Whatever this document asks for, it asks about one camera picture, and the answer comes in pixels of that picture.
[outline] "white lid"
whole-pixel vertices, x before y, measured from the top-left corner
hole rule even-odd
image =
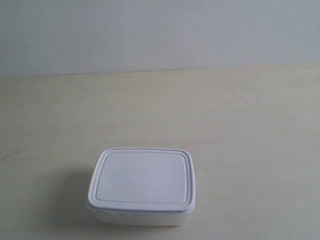
[[[92,175],[87,207],[102,212],[192,212],[195,176],[190,154],[169,148],[105,150]]]

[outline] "white wall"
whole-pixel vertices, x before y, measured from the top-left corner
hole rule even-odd
[[[0,76],[320,61],[319,0],[2,0]]]

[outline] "plastic food container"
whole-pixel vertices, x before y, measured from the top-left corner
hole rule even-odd
[[[87,207],[106,223],[175,226],[195,209],[195,190],[187,151],[110,148],[96,163]]]

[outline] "wooden table surface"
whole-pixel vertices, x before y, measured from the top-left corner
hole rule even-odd
[[[0,239],[320,238],[320,64],[0,83]],[[85,201],[111,147],[189,151],[190,221],[99,223]]]

